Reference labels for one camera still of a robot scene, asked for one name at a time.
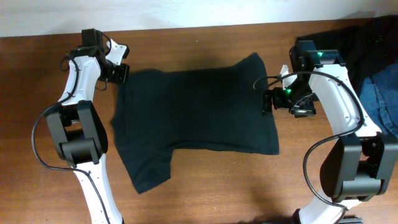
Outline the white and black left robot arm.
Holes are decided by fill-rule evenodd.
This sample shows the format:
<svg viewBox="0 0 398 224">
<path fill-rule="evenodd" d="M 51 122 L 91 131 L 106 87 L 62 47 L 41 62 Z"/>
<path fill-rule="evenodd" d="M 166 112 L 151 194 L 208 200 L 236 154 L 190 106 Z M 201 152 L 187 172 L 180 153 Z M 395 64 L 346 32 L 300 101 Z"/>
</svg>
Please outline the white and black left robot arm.
<svg viewBox="0 0 398 224">
<path fill-rule="evenodd" d="M 93 99 L 97 82 L 126 83 L 129 66 L 122 60 L 129 47 L 96 29 L 82 30 L 81 40 L 65 57 L 65 89 L 43 117 L 59 158 L 67 163 L 65 171 L 72 171 L 81 185 L 91 222 L 123 223 L 106 171 L 108 137 Z"/>
</svg>

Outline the dark green cloth garment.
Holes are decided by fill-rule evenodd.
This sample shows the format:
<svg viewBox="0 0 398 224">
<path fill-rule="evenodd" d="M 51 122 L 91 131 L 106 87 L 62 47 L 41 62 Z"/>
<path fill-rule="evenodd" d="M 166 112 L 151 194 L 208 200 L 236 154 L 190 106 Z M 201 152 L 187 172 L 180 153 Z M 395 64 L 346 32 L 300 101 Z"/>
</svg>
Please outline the dark green cloth garment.
<svg viewBox="0 0 398 224">
<path fill-rule="evenodd" d="M 277 155 L 274 116 L 252 87 L 265 75 L 255 53 L 230 67 L 130 74 L 119 87 L 111 124 L 136 192 L 170 179 L 176 149 Z"/>
</svg>

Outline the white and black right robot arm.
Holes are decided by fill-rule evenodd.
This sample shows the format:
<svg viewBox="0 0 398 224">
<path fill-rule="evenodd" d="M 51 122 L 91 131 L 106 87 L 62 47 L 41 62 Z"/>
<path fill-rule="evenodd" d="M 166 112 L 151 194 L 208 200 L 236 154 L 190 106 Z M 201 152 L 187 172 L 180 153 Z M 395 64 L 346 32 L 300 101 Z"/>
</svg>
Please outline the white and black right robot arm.
<svg viewBox="0 0 398 224">
<path fill-rule="evenodd" d="M 285 109 L 296 118 L 313 116 L 318 99 L 335 143 L 320 168 L 320 190 L 289 223 L 361 223 L 346 213 L 386 192 L 397 161 L 397 138 L 369 117 L 337 50 L 318 50 L 311 40 L 299 40 L 289 55 L 290 66 L 262 87 L 263 113 Z"/>
</svg>

